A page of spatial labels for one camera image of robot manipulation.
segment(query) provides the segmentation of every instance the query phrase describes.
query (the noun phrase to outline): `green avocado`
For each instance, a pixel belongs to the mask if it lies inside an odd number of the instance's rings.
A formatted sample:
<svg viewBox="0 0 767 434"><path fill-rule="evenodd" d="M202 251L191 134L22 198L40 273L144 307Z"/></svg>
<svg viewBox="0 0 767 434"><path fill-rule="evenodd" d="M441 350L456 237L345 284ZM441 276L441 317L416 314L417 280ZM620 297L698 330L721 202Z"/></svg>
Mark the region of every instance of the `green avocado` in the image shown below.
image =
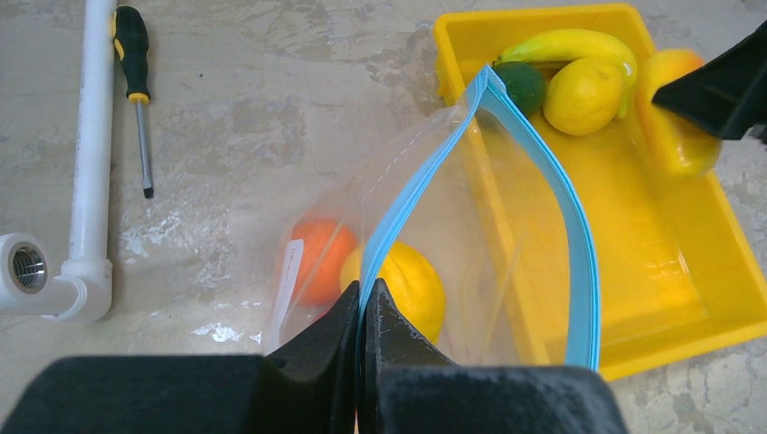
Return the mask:
<svg viewBox="0 0 767 434"><path fill-rule="evenodd" d="M530 117L544 106L546 80L535 67L521 61L493 65L493 71L506 85L506 94L525 116Z"/></svg>

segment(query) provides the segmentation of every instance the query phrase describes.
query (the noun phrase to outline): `screwdriver handle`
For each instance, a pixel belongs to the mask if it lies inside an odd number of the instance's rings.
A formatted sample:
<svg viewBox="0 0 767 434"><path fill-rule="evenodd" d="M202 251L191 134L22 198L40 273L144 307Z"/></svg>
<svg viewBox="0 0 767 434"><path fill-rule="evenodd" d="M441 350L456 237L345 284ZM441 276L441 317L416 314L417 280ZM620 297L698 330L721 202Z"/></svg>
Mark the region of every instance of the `screwdriver handle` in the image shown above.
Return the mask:
<svg viewBox="0 0 767 434"><path fill-rule="evenodd" d="M149 104L151 95L147 86L149 65L149 35L141 14L130 6L118 6L112 22L112 37L118 52L120 66L128 81L125 96L128 101L137 104Z"/></svg>

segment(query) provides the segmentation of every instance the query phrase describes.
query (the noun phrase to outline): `white pipe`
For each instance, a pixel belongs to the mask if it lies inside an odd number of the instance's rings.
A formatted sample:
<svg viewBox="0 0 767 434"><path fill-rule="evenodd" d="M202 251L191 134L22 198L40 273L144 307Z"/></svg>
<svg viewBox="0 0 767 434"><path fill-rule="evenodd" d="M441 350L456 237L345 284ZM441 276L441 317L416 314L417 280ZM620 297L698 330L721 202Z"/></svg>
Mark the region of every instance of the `white pipe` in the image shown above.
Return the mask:
<svg viewBox="0 0 767 434"><path fill-rule="evenodd" d="M62 274L51 278L48 256L38 240L23 233L0 237L0 313L88 323L104 316L111 306L107 228L114 72L111 25L116 7L116 0L85 4L70 257L62 264Z"/></svg>

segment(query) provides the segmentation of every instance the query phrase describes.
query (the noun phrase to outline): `plastic bag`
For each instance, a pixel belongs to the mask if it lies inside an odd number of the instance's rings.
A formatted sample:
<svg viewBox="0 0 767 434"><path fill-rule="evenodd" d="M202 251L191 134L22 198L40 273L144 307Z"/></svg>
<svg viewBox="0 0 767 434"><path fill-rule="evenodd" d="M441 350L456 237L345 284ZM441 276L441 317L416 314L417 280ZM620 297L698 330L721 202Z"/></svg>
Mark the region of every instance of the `plastic bag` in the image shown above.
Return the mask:
<svg viewBox="0 0 767 434"><path fill-rule="evenodd" d="M504 176L514 182L500 192ZM488 67L455 106L382 146L290 222L283 246L268 352L327 312L350 279L360 280L364 308L381 274L404 316L456 363L598 367L588 222L564 170ZM570 287L548 291L547 281ZM555 305L565 309L546 310Z"/></svg>

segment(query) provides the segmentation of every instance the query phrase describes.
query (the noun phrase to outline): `toy fruit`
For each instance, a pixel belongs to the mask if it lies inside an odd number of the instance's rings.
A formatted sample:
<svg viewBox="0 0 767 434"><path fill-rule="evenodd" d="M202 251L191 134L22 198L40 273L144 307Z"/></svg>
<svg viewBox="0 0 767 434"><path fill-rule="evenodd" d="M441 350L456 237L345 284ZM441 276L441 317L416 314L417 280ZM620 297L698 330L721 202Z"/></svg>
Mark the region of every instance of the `toy fruit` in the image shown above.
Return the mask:
<svg viewBox="0 0 767 434"><path fill-rule="evenodd" d="M718 138L652 104L658 89L703 64L703 59L691 50L664 50L642 65L637 82L637 115L647 136L649 156L667 175L703 175L714 167L722 150Z"/></svg>
<svg viewBox="0 0 767 434"><path fill-rule="evenodd" d="M544 74L521 61L507 61L493 66L493 71L506 85L506 94L525 116L530 117L544 106L546 81Z"/></svg>
<svg viewBox="0 0 767 434"><path fill-rule="evenodd" d="M338 299L338 276L357 246L355 234L331 220L310 220L293 227L292 240L303 240L292 299L305 306L329 305Z"/></svg>
<svg viewBox="0 0 767 434"><path fill-rule="evenodd" d="M558 29L539 33L532 38L505 49L495 64L506 61L548 63L576 61L593 57L612 64L620 71L624 89L618 117L629 109L631 87L637 81L637 59L634 53L615 36L586 29Z"/></svg>
<svg viewBox="0 0 767 434"><path fill-rule="evenodd" d="M346 259L341 269L341 290L359 279L363 246ZM379 278L386 281L400 313L435 344L445 318L445 289L437 271L416 249L395 241L383 260Z"/></svg>
<svg viewBox="0 0 767 434"><path fill-rule="evenodd" d="M586 57L554 75L544 103L546 120L566 134L583 136L615 118L623 80L611 63Z"/></svg>

